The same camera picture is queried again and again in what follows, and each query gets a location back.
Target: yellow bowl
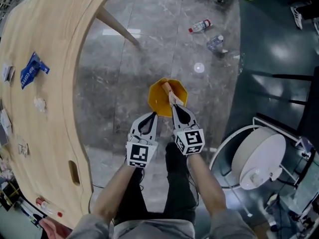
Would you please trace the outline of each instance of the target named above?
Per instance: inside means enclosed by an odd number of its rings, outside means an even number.
[[[188,93],[180,81],[168,78],[162,78],[150,87],[148,103],[158,116],[171,117],[171,108],[169,105],[168,95],[161,87],[165,82],[168,82],[173,89],[174,94],[186,106]]]

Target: person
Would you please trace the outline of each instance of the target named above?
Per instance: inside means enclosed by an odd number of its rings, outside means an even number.
[[[303,20],[319,17],[319,3],[312,3],[301,7],[292,6],[290,9],[294,15],[297,27],[301,30],[303,28]]]
[[[293,13],[295,23],[298,28],[302,30],[303,20],[314,19],[319,17],[319,0],[309,0],[311,3],[304,6],[292,6],[290,7]],[[318,22],[314,21],[314,26],[318,32]]]
[[[195,208],[186,156],[174,142],[166,146],[169,183],[163,213],[147,211],[140,182],[142,168],[123,164],[100,193],[91,214],[82,217],[68,239],[194,239]],[[199,153],[188,156],[194,180],[211,217],[211,239],[257,238],[238,212],[227,209],[225,194]]]

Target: wooden table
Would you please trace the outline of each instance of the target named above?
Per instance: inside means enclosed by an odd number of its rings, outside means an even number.
[[[106,10],[107,0],[25,0],[9,14],[0,43],[0,64],[11,62],[11,85],[1,81],[0,97],[12,123],[8,154],[25,197],[35,205],[37,197],[57,205],[63,217],[50,215],[73,228],[89,212],[92,183],[89,161],[77,134],[73,88],[82,46],[97,17],[125,38],[138,44]],[[21,89],[20,72],[33,52],[50,68]],[[43,98],[40,112],[34,97]],[[22,138],[29,148],[18,154]]]

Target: gray sleeve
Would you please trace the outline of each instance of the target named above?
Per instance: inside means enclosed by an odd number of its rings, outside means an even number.
[[[257,239],[236,211],[226,210],[212,217],[210,239]]]
[[[105,221],[93,214],[81,218],[67,239],[108,239],[109,227]]]

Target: forearm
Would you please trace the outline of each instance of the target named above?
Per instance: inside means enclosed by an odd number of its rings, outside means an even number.
[[[101,216],[109,225],[115,217],[135,167],[123,164],[96,200],[93,214]]]
[[[188,159],[199,193],[210,215],[226,210],[225,194],[200,154],[190,155]]]

